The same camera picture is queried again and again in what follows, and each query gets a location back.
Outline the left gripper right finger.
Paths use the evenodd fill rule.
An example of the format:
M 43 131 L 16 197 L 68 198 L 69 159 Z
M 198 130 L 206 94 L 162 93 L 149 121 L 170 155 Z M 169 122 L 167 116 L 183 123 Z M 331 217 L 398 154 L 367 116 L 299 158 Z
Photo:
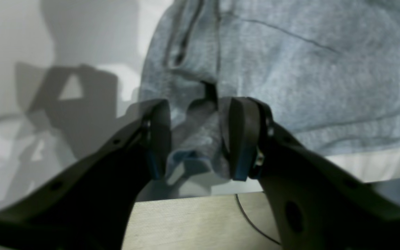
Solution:
M 304 147 L 254 98 L 231 98 L 229 176 L 259 182 L 284 250 L 400 250 L 400 206 Z

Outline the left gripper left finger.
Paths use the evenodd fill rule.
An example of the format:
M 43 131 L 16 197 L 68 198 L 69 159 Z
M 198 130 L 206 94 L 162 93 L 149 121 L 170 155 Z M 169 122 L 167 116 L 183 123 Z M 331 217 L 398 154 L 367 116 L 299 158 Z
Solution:
M 0 246 L 17 250 L 118 250 L 140 191 L 165 176 L 169 103 L 139 103 L 140 118 L 32 194 L 0 209 Z

